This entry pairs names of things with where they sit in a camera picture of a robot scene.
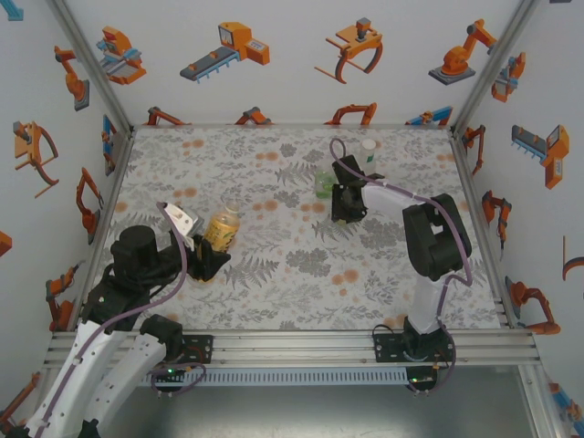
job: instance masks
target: metal rail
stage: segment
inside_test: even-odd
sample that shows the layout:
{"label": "metal rail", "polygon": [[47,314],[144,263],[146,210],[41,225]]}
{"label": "metal rail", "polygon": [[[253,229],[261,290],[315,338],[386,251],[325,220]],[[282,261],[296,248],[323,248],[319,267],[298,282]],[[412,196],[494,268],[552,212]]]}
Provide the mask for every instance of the metal rail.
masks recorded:
{"label": "metal rail", "polygon": [[[538,365],[539,353],[531,331],[523,329],[452,330],[459,366]],[[138,332],[114,354],[113,366],[126,354]],[[320,368],[379,367],[368,330],[348,331],[185,331],[187,335],[213,335],[210,368]],[[48,348],[43,368],[62,367],[75,333],[56,333]],[[385,367],[423,366],[427,363],[384,363]]]}

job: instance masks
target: yellow drink bottle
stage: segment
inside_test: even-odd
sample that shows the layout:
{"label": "yellow drink bottle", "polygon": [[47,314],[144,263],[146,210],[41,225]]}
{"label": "yellow drink bottle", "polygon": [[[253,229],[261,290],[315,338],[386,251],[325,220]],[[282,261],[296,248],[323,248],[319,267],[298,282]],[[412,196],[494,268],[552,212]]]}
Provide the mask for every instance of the yellow drink bottle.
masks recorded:
{"label": "yellow drink bottle", "polygon": [[239,230],[239,205],[228,203],[225,208],[211,217],[204,238],[214,251],[226,253]]}

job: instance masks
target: gray metal floor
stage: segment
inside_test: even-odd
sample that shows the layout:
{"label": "gray metal floor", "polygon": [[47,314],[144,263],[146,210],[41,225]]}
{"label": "gray metal floor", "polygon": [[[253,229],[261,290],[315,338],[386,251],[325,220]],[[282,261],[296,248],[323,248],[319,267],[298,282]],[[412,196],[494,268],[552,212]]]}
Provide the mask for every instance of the gray metal floor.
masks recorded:
{"label": "gray metal floor", "polygon": [[510,369],[459,368],[432,397],[402,386],[200,388],[158,400],[140,388],[107,437],[527,438],[523,390]]}

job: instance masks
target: robot arm wallpaper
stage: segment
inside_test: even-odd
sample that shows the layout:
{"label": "robot arm wallpaper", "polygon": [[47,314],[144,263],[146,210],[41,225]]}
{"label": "robot arm wallpaper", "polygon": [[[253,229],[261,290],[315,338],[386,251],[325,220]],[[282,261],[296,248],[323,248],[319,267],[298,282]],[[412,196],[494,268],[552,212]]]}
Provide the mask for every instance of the robot arm wallpaper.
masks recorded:
{"label": "robot arm wallpaper", "polygon": [[[484,97],[470,123],[485,127],[484,165],[474,184],[485,194],[493,248],[505,244],[499,266],[504,293],[510,295],[519,323],[538,334],[549,378],[580,405],[584,100],[579,90],[584,64],[579,58],[567,64],[566,59],[580,50],[582,14],[581,2],[542,2],[511,51],[519,55],[502,66],[492,96]],[[518,87],[507,88],[512,95],[498,87],[504,78],[516,85],[513,79],[519,76]],[[478,149],[466,150],[472,169]]]}
{"label": "robot arm wallpaper", "polygon": [[[90,260],[94,246],[84,225],[93,221],[92,232],[99,226],[91,219],[99,199],[89,188],[83,195],[89,221],[76,202],[82,168],[91,178],[86,185],[105,202],[114,180],[104,172],[107,110],[97,89],[47,4],[16,3],[25,11],[22,21],[3,16],[0,25],[0,411],[23,388],[25,395],[34,389],[38,376],[30,386],[31,375],[43,363],[51,331],[67,329],[80,299],[89,265],[82,261]],[[117,157],[114,135],[109,130]],[[22,419],[19,411],[12,415]]]}
{"label": "robot arm wallpaper", "polygon": [[342,122],[445,125],[518,3],[85,0],[68,8],[135,125],[153,106],[172,115],[161,124],[234,123],[254,107],[273,123],[325,123],[372,102],[366,117]]}

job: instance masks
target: black mounting plate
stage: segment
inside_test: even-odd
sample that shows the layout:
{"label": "black mounting plate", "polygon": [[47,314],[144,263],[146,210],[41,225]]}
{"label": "black mounting plate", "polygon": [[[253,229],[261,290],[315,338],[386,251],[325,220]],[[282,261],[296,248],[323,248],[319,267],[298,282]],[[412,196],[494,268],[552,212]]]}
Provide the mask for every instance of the black mounting plate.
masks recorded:
{"label": "black mounting plate", "polygon": [[182,357],[177,363],[199,362],[211,363],[213,356],[213,336],[183,335]]}
{"label": "black mounting plate", "polygon": [[[444,337],[444,341],[436,344],[435,355],[438,355],[438,361],[442,362],[446,360],[450,363],[453,359],[453,354],[450,349],[448,349],[448,338]],[[377,363],[388,363],[388,362],[398,362],[398,363],[412,363],[412,362],[424,362],[424,363],[434,363],[436,361],[435,355],[425,356],[424,359],[419,360],[415,358],[407,358],[405,355],[405,347],[403,342],[402,333],[375,333],[373,335],[373,346],[375,351],[375,360]]]}

